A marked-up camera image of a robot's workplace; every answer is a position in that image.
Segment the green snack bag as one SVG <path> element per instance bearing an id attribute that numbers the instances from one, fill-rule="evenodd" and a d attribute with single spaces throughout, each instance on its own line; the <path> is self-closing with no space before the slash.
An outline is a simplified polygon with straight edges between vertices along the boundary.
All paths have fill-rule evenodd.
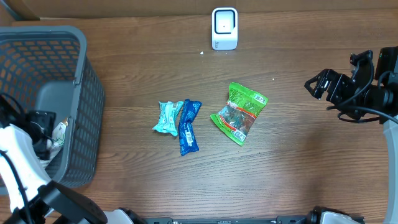
<path id="1" fill-rule="evenodd" d="M 268 98 L 264 95 L 232 82 L 229 84 L 225 106 L 210 118 L 227 137 L 242 146 L 251 126 L 267 103 Z"/>

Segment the blue snack packet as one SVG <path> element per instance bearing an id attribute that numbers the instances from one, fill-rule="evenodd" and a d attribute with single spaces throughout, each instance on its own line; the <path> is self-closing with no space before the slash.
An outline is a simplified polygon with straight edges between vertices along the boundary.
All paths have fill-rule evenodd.
<path id="1" fill-rule="evenodd" d="M 194 122 L 202 103 L 186 99 L 178 125 L 180 153 L 182 156 L 199 150 L 192 123 Z"/>

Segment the teal snack packet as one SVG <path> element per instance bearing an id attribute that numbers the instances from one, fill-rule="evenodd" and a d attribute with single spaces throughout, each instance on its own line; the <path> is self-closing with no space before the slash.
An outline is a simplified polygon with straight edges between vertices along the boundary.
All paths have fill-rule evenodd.
<path id="1" fill-rule="evenodd" d="M 175 125 L 177 116 L 183 106 L 182 101 L 178 102 L 159 102 L 160 115 L 158 123 L 152 128 L 159 133 L 169 133 L 177 136 L 178 131 Z"/>

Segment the white cosmetic tube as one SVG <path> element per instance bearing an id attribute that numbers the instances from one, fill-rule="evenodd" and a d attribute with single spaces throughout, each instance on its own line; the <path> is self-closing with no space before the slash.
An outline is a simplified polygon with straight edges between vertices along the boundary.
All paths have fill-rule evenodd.
<path id="1" fill-rule="evenodd" d="M 46 168 L 61 151 L 65 143 L 65 133 L 68 126 L 68 119 L 61 121 L 52 131 L 51 139 L 47 140 L 46 150 L 49 153 L 48 159 L 39 159 L 43 168 Z"/>

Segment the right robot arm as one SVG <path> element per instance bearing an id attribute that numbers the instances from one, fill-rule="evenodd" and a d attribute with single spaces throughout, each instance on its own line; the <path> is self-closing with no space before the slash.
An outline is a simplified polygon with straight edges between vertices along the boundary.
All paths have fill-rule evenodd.
<path id="1" fill-rule="evenodd" d="M 377 121 L 383 126 L 388 150 L 388 200 L 384 223 L 397 223 L 397 47 L 382 48 L 378 62 L 367 50 L 351 54 L 352 75 L 324 69 L 304 87 L 316 99 L 327 93 L 329 110 L 349 123 Z"/>

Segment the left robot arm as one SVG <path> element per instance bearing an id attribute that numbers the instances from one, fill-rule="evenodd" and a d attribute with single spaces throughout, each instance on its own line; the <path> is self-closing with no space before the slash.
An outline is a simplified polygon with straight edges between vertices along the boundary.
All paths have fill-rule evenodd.
<path id="1" fill-rule="evenodd" d="M 57 223 L 140 223 L 130 210 L 104 212 L 88 197 L 53 181 L 34 151 L 35 144 L 46 150 L 50 136 L 19 103 L 9 104 L 11 99 L 1 93 L 1 178 L 12 212 L 7 223 L 45 223 L 52 211 L 60 214 Z"/>

